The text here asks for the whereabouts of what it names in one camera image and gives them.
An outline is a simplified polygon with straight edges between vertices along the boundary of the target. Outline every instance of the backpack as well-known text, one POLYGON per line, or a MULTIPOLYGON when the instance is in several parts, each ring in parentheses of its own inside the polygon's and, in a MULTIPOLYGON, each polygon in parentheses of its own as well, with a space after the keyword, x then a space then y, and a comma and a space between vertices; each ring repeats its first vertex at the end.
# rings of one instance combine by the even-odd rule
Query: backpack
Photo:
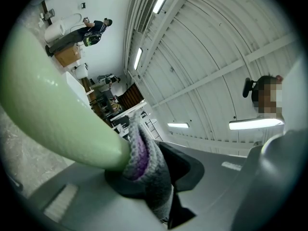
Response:
POLYGON ((89 32, 84 35, 83 43, 84 45, 91 46, 97 44, 101 40, 102 34, 100 32, 89 32))

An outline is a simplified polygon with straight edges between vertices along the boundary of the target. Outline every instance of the dark pants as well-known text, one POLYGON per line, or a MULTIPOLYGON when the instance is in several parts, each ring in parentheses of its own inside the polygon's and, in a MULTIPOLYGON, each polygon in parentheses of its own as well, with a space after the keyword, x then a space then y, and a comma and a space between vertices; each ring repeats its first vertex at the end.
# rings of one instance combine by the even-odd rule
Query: dark pants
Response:
POLYGON ((58 40, 53 46, 49 48, 50 53, 56 53, 67 48, 72 47, 74 44, 81 42, 83 37, 77 32, 73 31, 65 35, 62 39, 58 40))

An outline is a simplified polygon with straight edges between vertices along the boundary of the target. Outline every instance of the black shirt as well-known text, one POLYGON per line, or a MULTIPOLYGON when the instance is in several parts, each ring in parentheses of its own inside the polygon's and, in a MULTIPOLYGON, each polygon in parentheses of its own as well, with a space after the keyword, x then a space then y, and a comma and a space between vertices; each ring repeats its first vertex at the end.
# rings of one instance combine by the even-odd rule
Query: black shirt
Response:
POLYGON ((106 28, 107 28, 107 25, 104 24, 104 22, 102 21, 94 21, 94 27, 83 27, 83 28, 80 28, 78 29, 78 33, 80 33, 81 35, 84 35, 85 33, 89 33, 89 32, 100 32, 100 33, 103 33, 106 28))
POLYGON ((111 81, 112 83, 115 83, 117 81, 117 78, 115 76, 111 77, 111 78, 106 78, 106 84, 109 84, 111 81))

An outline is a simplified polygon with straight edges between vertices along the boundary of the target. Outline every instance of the shoe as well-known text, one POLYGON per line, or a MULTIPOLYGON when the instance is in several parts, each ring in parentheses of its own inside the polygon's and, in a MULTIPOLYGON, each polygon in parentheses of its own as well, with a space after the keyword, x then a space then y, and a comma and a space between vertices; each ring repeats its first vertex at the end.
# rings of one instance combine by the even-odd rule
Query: shoe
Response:
POLYGON ((53 57, 53 53, 50 53, 48 45, 45 46, 45 51, 49 57, 53 57))

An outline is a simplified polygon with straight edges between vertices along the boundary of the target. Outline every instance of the person's arm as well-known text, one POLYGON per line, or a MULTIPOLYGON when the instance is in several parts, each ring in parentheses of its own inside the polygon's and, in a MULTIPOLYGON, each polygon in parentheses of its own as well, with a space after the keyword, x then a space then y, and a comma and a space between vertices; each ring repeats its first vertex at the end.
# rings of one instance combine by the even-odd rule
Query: person's arm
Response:
POLYGON ((84 23, 87 27, 94 27, 94 26, 95 26, 95 23, 87 22, 87 20, 84 20, 83 23, 84 23))

